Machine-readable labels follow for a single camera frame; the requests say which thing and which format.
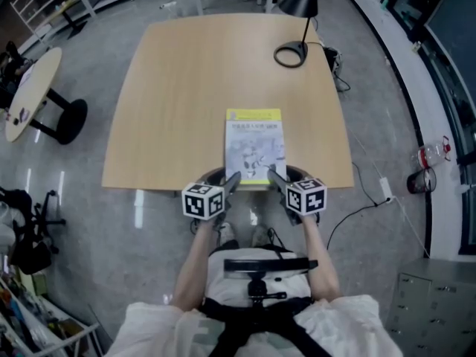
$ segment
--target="forearm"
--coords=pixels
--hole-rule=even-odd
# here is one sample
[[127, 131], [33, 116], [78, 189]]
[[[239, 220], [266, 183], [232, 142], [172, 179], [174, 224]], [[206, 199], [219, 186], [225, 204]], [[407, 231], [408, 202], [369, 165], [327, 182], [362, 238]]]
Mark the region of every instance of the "forearm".
[[205, 296], [213, 222], [202, 222], [178, 274], [172, 305], [182, 311], [198, 308]]
[[307, 257], [317, 260], [318, 267], [309, 271], [308, 279], [314, 300], [332, 301], [341, 296], [337, 272], [330, 255], [322, 242], [314, 216], [303, 217], [304, 236], [306, 238]]

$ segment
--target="white shirt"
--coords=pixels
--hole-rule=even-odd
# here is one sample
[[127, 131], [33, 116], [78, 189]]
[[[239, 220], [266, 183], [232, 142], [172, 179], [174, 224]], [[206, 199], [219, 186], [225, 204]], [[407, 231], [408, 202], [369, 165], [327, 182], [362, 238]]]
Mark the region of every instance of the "white shirt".
[[[294, 253], [282, 254], [294, 258]], [[249, 280], [226, 279], [224, 259], [275, 259], [273, 251], [258, 248], [219, 251], [208, 260], [206, 296], [228, 306], [250, 306]], [[280, 282], [265, 279], [268, 293], [285, 291], [287, 298], [311, 295], [306, 275], [280, 273]], [[271, 305], [278, 300], [265, 300]], [[340, 297], [328, 303], [320, 300], [295, 316], [316, 342], [331, 356], [402, 356], [379, 318], [379, 305], [368, 295]], [[107, 353], [107, 357], [209, 356], [225, 325], [193, 310], [183, 312], [174, 306], [130, 305], [126, 320]], [[290, 341], [274, 333], [257, 333], [237, 350], [244, 356], [301, 356]]]

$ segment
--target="gray floor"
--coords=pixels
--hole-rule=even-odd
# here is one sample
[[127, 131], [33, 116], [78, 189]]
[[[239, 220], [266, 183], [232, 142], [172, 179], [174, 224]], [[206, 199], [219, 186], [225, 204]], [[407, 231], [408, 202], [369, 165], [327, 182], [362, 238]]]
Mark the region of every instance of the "gray floor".
[[[169, 1], [177, 2], [160, 9]], [[261, 11], [255, 2], [240, 0], [208, 0], [208, 7], [207, 13]], [[100, 182], [120, 87], [142, 33], [151, 22], [195, 14], [193, 0], [125, 1], [89, 20], [73, 39], [66, 41], [62, 33], [54, 40], [63, 49], [54, 88], [68, 99], [81, 97], [88, 102], [83, 131], [65, 147], [43, 134], [37, 137], [31, 128], [14, 144], [0, 136], [1, 186], [25, 187], [30, 170], [29, 191], [40, 201], [46, 191], [58, 189], [64, 176], [60, 213], [68, 226], [54, 229], [61, 252], [47, 271], [48, 291], [59, 305], [85, 321], [94, 320], [94, 310], [111, 337], [127, 304], [162, 303], [163, 295], [172, 293], [193, 239], [179, 199], [146, 192], [143, 225], [137, 228], [136, 192], [103, 189]], [[402, 203], [402, 207], [393, 202], [351, 217], [336, 231], [330, 246], [344, 294], [374, 296], [386, 319], [398, 267], [422, 256], [405, 219], [406, 213], [424, 239], [424, 199], [410, 196], [405, 188], [411, 172], [409, 155], [417, 141], [395, 75], [352, 3], [319, 0], [318, 21], [323, 41], [344, 56], [341, 76], [352, 89], [340, 94], [340, 99], [352, 158], [364, 185], [377, 202], [382, 201], [381, 173]], [[40, 117], [43, 123], [53, 124], [60, 112], [50, 103]], [[329, 193], [321, 220], [325, 240], [344, 216], [370, 204], [355, 169], [354, 176], [354, 188]], [[228, 220], [239, 229], [242, 245], [251, 239], [251, 209], [277, 230], [288, 248], [304, 250], [301, 229], [289, 225], [276, 196], [238, 193], [232, 203]], [[102, 340], [108, 342], [104, 333]]]

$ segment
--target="metal filing cabinet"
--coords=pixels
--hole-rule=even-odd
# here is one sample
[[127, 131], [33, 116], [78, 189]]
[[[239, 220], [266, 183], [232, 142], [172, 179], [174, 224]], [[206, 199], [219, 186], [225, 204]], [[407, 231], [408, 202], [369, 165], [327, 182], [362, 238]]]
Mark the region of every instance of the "metal filing cabinet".
[[401, 268], [387, 330], [405, 356], [464, 356], [476, 345], [476, 263], [421, 259]]

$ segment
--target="lamp base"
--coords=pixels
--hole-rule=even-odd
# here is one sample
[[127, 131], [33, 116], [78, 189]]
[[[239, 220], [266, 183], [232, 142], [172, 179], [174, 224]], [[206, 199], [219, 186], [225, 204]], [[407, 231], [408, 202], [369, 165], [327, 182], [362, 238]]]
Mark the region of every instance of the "lamp base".
[[[299, 56], [299, 62], [293, 64], [287, 64], [281, 61], [277, 55], [281, 51], [294, 51]], [[301, 66], [307, 57], [307, 44], [303, 41], [291, 41], [287, 42], [284, 45], [281, 45], [279, 48], [276, 48], [274, 51], [274, 60], [285, 68], [298, 68]]]

